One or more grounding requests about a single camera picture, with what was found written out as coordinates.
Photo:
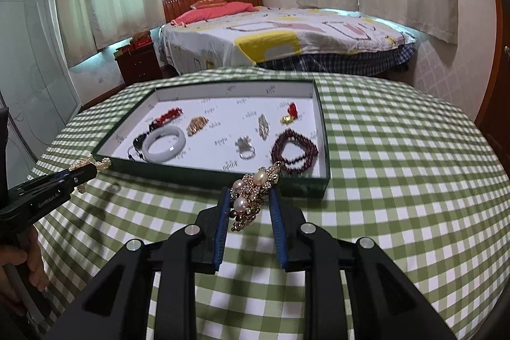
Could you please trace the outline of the person's left hand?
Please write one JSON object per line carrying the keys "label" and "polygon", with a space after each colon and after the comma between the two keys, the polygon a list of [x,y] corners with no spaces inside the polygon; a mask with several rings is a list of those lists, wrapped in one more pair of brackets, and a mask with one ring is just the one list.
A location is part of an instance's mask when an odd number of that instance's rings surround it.
{"label": "person's left hand", "polygon": [[9,282],[4,266],[6,264],[27,265],[28,281],[39,292],[46,290],[49,278],[43,264],[36,228],[30,226],[18,235],[18,241],[18,247],[1,246],[1,305],[10,308],[17,315],[22,315],[24,311],[22,300]]}

